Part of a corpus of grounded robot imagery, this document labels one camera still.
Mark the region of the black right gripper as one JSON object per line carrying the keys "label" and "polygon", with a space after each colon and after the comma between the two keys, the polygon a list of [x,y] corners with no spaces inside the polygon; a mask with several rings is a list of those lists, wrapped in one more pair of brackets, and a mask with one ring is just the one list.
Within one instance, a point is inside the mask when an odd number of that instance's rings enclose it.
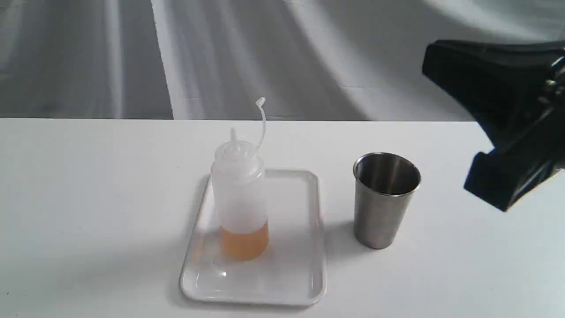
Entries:
{"label": "black right gripper", "polygon": [[564,42],[436,40],[422,74],[495,146],[475,155],[464,189],[502,212],[564,169]]}

